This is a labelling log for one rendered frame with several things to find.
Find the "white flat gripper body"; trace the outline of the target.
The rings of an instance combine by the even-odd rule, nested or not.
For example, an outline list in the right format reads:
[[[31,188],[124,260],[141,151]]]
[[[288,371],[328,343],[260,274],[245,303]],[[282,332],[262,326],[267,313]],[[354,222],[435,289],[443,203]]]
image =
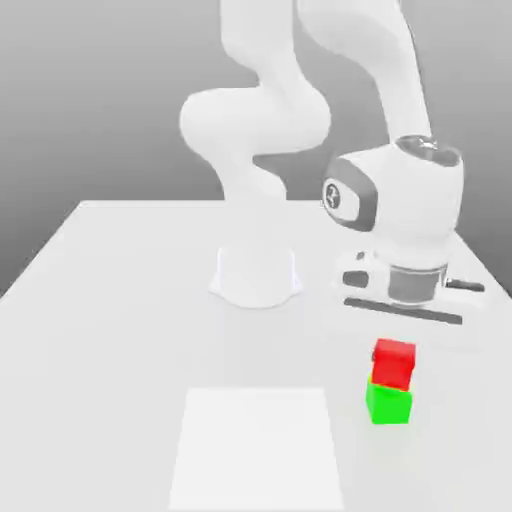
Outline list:
[[[338,308],[338,331],[400,340],[466,340],[462,317],[348,297]]]

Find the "small red cube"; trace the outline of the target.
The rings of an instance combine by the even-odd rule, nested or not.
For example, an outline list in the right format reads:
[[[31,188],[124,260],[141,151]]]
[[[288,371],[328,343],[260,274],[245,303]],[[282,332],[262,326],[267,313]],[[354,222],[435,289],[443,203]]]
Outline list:
[[[416,362],[416,345],[378,338],[372,353],[371,382],[408,391]]]

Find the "small green cube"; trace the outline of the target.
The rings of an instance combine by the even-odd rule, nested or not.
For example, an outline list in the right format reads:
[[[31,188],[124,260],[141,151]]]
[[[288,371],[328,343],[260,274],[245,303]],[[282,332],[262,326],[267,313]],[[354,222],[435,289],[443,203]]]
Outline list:
[[[410,419],[413,394],[397,388],[376,384],[368,377],[366,406],[373,424],[407,424]]]

